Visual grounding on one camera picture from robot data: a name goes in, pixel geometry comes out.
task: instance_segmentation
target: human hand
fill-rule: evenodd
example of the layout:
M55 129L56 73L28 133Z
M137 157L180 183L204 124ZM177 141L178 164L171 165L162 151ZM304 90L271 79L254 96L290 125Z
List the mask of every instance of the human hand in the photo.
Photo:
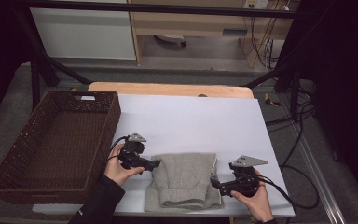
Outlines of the human hand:
M267 222L274 218L269 205L269 195L267 194L266 183L259 181L258 191L252 198L245 197L235 190L231 191L231 195L240 203L244 203L255 219Z
M140 174L145 170L144 167L135 167L127 170L121 166L121 164L118 162L118 152L123 148L123 146L124 144L120 144L113 148L109 155L109 158L113 158L108 161L104 171L104 175L115 181L120 186L122 186L124 182L130 178L130 176Z

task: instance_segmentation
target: black sleeve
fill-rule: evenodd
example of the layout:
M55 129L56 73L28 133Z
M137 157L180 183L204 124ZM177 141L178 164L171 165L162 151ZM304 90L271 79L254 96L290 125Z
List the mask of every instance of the black sleeve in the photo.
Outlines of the black sleeve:
M270 221L266 221L266 222L262 222L262 221L258 221L255 224L278 224L277 220L274 218Z
M110 224L124 189L105 175L93 189L89 199L71 218L68 224Z

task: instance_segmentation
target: cabinet door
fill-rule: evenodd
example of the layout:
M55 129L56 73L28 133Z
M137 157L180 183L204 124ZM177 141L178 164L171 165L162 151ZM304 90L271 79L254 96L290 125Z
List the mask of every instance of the cabinet door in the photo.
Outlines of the cabinet door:
M93 2L126 3L125 0ZM128 12L32 8L32 13L51 57L135 59Z

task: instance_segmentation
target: white tabletop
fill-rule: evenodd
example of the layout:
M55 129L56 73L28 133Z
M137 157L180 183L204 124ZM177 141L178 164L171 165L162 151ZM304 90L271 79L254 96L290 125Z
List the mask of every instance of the white tabletop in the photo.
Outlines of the white tabletop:
M235 179L228 163L245 155L268 161L256 166L286 191L282 174L269 140L260 106L255 99L191 96L120 94L121 117L115 140L133 132L145 142L141 155L150 159L161 153L214 152L221 182ZM123 186L126 194L116 215L246 217L248 209L234 198L223 197L224 208L189 213L148 213L144 211L145 189L152 182L150 172L131 177ZM272 186L268 196L275 217L293 217L289 202ZM45 214L74 214L81 204L36 204L33 211Z

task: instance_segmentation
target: brown wicker basket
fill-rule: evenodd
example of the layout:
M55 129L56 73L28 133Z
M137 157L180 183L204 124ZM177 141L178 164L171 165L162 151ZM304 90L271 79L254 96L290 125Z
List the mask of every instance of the brown wicker basket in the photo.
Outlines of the brown wicker basket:
M84 203L110 152L120 115L115 91L49 92L0 164L0 199Z

